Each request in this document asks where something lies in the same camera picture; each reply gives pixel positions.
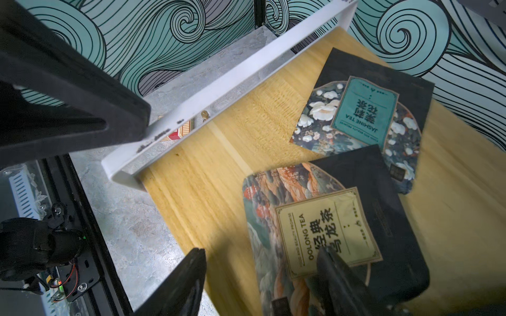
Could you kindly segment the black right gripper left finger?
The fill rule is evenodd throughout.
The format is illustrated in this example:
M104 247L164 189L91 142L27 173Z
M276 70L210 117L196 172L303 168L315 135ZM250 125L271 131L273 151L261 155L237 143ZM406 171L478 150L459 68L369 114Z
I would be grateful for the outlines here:
M198 315L207 271L206 252L192 249L135 315Z

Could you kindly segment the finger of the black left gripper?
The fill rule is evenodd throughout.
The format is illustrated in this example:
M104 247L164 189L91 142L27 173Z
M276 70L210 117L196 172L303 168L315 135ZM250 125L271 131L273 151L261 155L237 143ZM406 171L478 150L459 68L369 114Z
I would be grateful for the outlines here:
M1 2L1 166L136 142L151 108L15 1Z

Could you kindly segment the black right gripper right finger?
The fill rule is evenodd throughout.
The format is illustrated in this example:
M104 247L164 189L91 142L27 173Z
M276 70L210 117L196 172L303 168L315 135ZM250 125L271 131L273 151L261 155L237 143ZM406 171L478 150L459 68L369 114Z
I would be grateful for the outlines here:
M390 314L333 248L319 250L317 270L326 315Z

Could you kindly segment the oolong tea bag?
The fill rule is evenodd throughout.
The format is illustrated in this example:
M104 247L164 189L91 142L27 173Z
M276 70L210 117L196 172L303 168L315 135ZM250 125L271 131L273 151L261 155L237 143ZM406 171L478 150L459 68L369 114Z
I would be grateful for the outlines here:
M242 194L264 315L340 314L343 270L385 307L430 284L378 146L257 172Z

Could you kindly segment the jasmine tea bag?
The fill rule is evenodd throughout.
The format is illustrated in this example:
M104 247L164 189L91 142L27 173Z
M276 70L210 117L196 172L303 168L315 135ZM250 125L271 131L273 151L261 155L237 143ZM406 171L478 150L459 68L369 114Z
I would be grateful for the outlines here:
M329 156L378 146L400 194L416 177L434 83L332 49L290 142Z

